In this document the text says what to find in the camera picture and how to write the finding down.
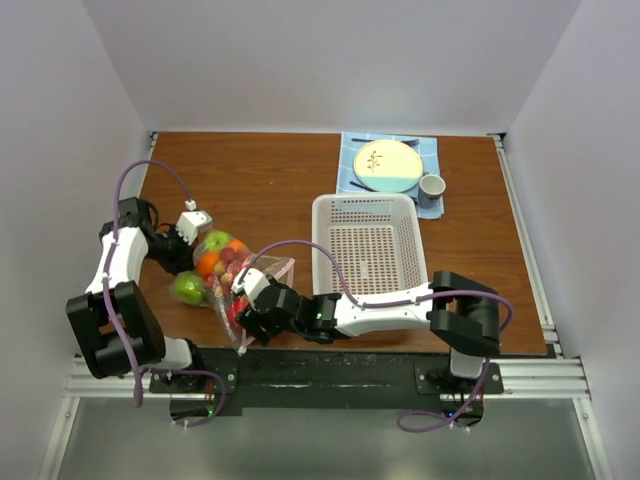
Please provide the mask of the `clear zip top bag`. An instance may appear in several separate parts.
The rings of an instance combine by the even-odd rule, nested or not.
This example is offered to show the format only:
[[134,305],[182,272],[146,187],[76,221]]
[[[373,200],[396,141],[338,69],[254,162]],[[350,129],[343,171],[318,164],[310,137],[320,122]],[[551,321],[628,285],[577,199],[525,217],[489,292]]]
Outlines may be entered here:
[[[198,257],[204,253],[202,241],[205,235],[211,230],[217,229],[206,231],[201,235],[199,243],[196,244],[193,254],[194,264],[198,260]],[[208,276],[206,279],[202,279],[196,272],[196,265],[193,271],[189,271],[196,273],[202,279],[206,294],[206,302],[194,307],[207,307],[215,312],[223,330],[228,335],[237,352],[241,346],[248,347],[255,339],[250,336],[243,327],[241,330],[234,330],[230,327],[227,319],[227,309],[234,298],[242,297],[236,296],[231,292],[232,282],[244,268],[250,265],[254,253],[244,242],[236,237],[229,243],[227,248],[218,253],[219,262],[216,265],[215,274]]]

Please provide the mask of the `white plastic basket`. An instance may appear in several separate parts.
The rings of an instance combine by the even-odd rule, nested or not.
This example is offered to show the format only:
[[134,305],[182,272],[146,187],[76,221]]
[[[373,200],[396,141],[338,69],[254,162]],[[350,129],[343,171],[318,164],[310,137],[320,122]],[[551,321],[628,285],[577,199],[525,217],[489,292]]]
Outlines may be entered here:
[[382,294],[425,284],[428,273],[413,201],[399,193],[342,193],[312,204],[313,292]]

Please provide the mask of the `red fake apple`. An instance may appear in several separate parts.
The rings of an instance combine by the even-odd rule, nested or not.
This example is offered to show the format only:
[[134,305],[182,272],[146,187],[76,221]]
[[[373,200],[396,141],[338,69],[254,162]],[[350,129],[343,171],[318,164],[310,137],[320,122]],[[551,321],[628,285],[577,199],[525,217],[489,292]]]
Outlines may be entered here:
[[234,330],[241,330],[240,317],[249,305],[249,301],[245,296],[234,298],[227,309],[227,319],[230,327]]

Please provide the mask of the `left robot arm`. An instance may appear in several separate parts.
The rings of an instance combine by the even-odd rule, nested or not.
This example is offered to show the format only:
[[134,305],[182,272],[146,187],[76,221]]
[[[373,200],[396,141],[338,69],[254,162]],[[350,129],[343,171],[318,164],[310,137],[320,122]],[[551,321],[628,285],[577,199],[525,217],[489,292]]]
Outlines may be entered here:
[[132,370],[123,340],[116,331],[103,333],[109,313],[128,336],[140,367],[172,370],[173,382],[185,392],[200,390],[207,380],[198,347],[189,339],[165,336],[139,286],[143,261],[156,261],[167,273],[194,269],[199,234],[212,223],[210,215],[193,208],[176,223],[158,230],[158,212],[143,199],[118,202],[118,221],[105,223],[99,233],[102,254],[85,293],[66,303],[66,314],[91,374],[123,376]]

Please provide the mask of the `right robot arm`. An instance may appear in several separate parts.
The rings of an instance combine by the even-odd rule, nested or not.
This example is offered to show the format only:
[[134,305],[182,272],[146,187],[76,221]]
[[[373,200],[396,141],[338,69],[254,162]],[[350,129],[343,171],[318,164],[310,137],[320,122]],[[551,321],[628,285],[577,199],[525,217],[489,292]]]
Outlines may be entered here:
[[308,298],[251,268],[236,277],[231,291],[248,300],[238,323],[263,344],[284,331],[318,344],[374,332],[429,331],[450,347],[445,379],[459,393],[480,382],[483,363],[501,350],[500,306],[506,300],[448,271],[436,272],[430,283],[401,291]]

